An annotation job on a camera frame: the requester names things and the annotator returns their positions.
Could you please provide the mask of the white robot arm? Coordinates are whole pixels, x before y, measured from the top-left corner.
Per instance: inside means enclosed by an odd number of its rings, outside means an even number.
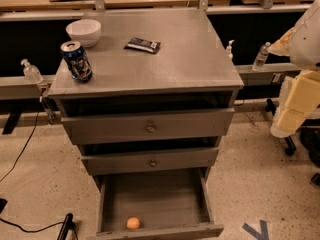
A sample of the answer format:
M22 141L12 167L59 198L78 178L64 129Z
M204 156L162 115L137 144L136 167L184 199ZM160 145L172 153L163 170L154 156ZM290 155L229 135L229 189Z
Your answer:
M320 0L315 0L268 51L288 56L301 69L296 77L286 77L282 83L270 128L273 136L285 138L295 133L320 105Z

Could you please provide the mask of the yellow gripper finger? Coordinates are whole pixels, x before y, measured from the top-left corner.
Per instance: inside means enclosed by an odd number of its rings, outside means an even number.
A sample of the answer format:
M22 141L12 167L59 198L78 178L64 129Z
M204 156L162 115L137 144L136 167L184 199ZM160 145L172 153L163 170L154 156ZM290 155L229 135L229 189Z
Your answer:
M320 73L303 70L292 81L285 107L302 115L311 114L320 105Z
M278 107L270 132L275 137L285 138L294 134L304 121L305 117L301 113L283 110Z

